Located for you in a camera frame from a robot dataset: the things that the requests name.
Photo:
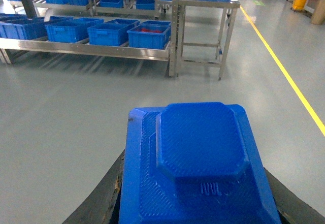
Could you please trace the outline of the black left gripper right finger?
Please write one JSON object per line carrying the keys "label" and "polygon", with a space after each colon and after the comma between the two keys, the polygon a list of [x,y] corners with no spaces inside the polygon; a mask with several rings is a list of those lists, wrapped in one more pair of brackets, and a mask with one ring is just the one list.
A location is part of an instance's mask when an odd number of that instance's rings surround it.
{"label": "black left gripper right finger", "polygon": [[281,223],[324,224],[324,216],[298,198],[264,168]]}

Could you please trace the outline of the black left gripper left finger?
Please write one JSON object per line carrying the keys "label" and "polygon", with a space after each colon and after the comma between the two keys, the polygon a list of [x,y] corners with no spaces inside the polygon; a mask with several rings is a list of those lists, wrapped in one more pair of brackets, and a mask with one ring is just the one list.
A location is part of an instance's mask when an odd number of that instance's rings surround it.
{"label": "black left gripper left finger", "polygon": [[64,223],[118,223],[124,156],[123,151],[95,189]]}

